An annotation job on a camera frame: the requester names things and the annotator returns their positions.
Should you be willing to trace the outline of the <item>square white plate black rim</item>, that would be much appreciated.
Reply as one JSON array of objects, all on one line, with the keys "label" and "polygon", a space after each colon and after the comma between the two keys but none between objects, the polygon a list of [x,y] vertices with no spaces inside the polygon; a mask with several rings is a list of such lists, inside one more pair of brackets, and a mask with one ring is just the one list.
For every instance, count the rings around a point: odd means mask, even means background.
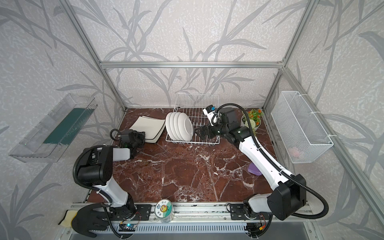
[{"label": "square white plate black rim", "polygon": [[157,135],[153,139],[145,139],[145,142],[150,144],[157,143],[165,128],[166,128],[166,125],[163,125],[161,130],[157,133]]}]

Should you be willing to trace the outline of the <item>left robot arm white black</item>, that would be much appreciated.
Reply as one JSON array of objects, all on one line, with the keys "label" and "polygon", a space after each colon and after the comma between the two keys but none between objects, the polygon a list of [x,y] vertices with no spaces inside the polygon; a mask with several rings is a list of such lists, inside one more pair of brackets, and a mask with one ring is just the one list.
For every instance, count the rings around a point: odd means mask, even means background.
[{"label": "left robot arm white black", "polygon": [[107,201],[114,218],[132,218],[137,208],[132,196],[124,191],[113,177],[113,164],[133,159],[144,147],[145,132],[112,129],[110,138],[116,145],[95,145],[85,148],[73,167],[77,185],[95,191]]}]

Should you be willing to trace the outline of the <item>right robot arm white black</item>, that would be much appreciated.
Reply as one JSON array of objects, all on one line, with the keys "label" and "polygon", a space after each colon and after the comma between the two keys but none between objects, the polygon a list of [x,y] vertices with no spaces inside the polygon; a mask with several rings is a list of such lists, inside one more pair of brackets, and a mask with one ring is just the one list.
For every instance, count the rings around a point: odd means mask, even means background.
[{"label": "right robot arm white black", "polygon": [[[219,136],[237,147],[247,156],[265,177],[272,189],[270,194],[256,194],[244,200],[245,215],[253,219],[256,214],[268,213],[283,221],[289,216],[303,219],[320,219],[329,212],[329,204],[319,193],[307,186],[305,178],[293,175],[279,164],[256,138],[251,126],[241,126],[234,108],[244,114],[247,111],[237,104],[224,104],[218,108],[209,105],[203,108],[203,114],[209,123],[195,129],[201,138]],[[298,210],[307,202],[307,193],[312,194],[323,204],[318,214],[303,215]]]}]

